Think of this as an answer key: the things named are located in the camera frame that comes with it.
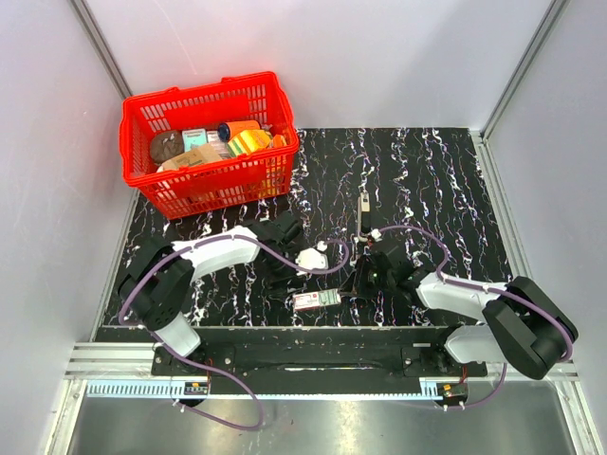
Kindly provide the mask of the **red white staple box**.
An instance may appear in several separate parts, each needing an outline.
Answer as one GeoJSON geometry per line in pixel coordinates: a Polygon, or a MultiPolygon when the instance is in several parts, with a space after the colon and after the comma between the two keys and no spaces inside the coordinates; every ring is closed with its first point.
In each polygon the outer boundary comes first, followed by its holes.
{"type": "Polygon", "coordinates": [[[320,309],[340,304],[340,294],[337,289],[313,291],[293,296],[295,312],[320,309]]]}

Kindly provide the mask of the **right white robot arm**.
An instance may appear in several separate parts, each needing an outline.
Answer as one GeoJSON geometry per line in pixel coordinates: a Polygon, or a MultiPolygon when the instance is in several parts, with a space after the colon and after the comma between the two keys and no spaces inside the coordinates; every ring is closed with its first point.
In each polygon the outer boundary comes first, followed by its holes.
{"type": "Polygon", "coordinates": [[[370,300],[380,292],[478,322],[449,329],[432,350],[432,366],[443,375],[471,362],[501,362],[540,380],[570,358],[579,338],[575,324],[528,277],[464,280],[415,266],[393,251],[377,251],[359,257],[340,294],[370,300]]]}

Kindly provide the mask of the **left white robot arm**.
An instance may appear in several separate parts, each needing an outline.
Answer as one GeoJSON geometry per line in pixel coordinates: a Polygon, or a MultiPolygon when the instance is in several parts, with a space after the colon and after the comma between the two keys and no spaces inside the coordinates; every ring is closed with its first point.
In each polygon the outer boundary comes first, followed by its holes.
{"type": "Polygon", "coordinates": [[[205,364],[201,338],[187,321],[182,306],[199,279],[224,268],[257,260],[266,266],[273,284],[289,281],[296,271],[278,260],[294,262],[302,223],[285,211],[274,220],[247,220],[225,232],[193,241],[152,238],[139,250],[120,278],[118,294],[128,305],[120,321],[142,324],[173,353],[173,364],[184,374],[196,374],[205,364]]]}

